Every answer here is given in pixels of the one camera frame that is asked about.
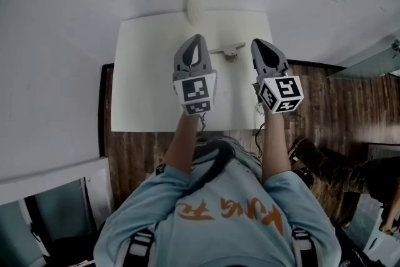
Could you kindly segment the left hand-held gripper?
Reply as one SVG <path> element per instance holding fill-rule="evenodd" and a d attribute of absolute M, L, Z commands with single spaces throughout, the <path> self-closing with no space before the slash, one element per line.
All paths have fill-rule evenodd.
<path fill-rule="evenodd" d="M 217 71 L 204 36 L 196 34 L 187 39 L 174 55 L 174 90 L 187 116 L 213 110 Z"/>

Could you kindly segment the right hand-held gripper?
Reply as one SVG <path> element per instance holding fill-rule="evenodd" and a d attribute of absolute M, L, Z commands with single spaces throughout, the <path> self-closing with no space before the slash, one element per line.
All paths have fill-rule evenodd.
<path fill-rule="evenodd" d="M 304 99 L 299 76 L 288 68 L 284 53 L 275 45 L 262 40 L 253 39 L 251 54 L 254 69 L 257 71 L 253 88 L 258 103 L 272 114 L 287 113 L 297 109 Z"/>

